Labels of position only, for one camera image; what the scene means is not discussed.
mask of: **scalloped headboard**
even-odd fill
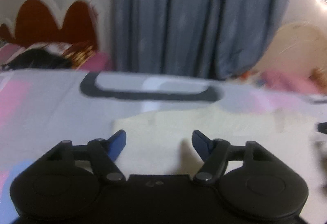
[[[6,24],[0,25],[0,38],[28,47],[37,42],[77,43],[90,41],[97,49],[97,33],[92,22],[91,7],[82,0],[73,2],[67,9],[62,27],[45,2],[26,0],[20,7],[11,34]]]

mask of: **curtain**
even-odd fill
[[[217,79],[240,75],[264,54],[287,1],[113,0],[116,68]]]

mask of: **dark gray curved stripe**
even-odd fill
[[[171,100],[171,101],[208,101],[215,102],[221,98],[216,90],[209,86],[205,91],[197,94],[183,93],[148,93],[102,90],[95,81],[99,73],[88,73],[82,80],[80,89],[84,95],[94,98],[116,98],[123,100]]]

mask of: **blue-gray curtain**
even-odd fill
[[[265,52],[287,1],[113,0],[116,68],[218,79],[239,75]]]

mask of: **brown object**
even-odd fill
[[[5,24],[0,26],[0,38],[28,48],[37,42],[78,43],[88,41],[97,50],[96,32],[90,17],[89,6],[75,1],[67,10],[62,29],[40,0],[27,0],[20,7],[16,18],[15,35]]]
[[[327,94],[327,77],[321,69],[312,69],[310,79],[321,89],[323,94]]]

